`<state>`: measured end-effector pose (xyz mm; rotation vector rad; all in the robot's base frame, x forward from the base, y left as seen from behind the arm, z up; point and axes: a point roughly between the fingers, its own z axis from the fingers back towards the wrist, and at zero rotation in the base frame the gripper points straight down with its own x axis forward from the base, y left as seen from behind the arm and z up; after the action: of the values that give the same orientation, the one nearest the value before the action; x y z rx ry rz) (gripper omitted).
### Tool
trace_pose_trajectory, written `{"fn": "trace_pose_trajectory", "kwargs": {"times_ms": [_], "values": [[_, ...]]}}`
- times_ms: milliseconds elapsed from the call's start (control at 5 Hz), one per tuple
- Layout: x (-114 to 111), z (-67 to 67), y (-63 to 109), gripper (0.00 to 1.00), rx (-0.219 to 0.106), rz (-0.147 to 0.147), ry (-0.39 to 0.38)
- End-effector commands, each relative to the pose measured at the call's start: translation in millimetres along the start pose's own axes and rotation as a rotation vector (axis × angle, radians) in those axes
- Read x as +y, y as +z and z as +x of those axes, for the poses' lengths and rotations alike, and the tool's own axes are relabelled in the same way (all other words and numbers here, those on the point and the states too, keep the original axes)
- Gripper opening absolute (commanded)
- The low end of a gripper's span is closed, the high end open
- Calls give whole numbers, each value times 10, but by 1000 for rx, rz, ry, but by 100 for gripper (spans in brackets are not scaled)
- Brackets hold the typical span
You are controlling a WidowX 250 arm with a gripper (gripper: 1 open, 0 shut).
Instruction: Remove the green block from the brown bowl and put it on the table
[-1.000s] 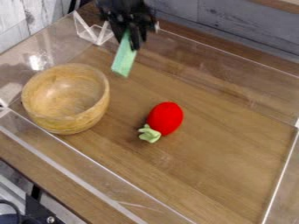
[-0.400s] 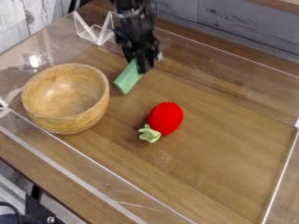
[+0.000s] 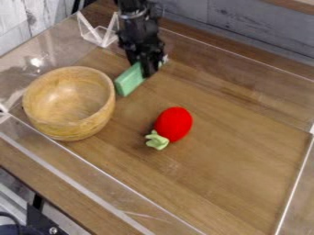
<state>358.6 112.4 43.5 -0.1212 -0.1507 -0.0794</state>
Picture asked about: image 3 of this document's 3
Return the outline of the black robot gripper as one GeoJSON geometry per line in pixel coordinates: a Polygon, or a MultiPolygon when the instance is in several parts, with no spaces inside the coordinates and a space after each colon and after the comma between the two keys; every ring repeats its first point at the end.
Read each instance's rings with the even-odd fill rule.
{"type": "Polygon", "coordinates": [[[164,42],[157,36],[160,14],[153,8],[119,10],[123,23],[117,31],[119,47],[129,64],[140,62],[141,75],[151,77],[164,63],[164,42]]]}

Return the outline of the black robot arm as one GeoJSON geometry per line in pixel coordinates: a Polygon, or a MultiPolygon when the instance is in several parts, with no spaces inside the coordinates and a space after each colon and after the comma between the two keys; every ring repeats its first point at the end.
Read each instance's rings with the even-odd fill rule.
{"type": "Polygon", "coordinates": [[[141,66],[141,76],[151,77],[165,61],[164,42],[159,38],[156,3],[148,0],[113,0],[121,27],[116,32],[119,47],[131,64],[141,66]]]}

